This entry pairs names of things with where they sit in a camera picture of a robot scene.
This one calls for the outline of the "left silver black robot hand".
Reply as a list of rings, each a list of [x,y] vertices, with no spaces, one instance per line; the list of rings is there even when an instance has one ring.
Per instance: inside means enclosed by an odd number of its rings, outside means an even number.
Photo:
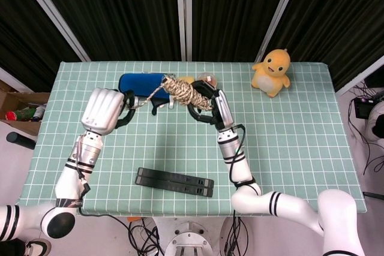
[[[108,135],[132,120],[136,112],[134,105],[135,95],[132,90],[122,93],[116,89],[95,88],[81,123],[87,131]]]

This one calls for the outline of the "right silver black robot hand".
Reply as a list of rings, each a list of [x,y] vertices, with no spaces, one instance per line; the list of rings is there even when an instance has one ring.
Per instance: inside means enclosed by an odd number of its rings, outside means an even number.
[[[204,80],[197,80],[191,85],[196,92],[206,97],[213,107],[212,116],[207,116],[196,112],[193,104],[189,103],[187,109],[192,118],[198,122],[214,125],[217,131],[231,128],[234,120],[225,93]]]

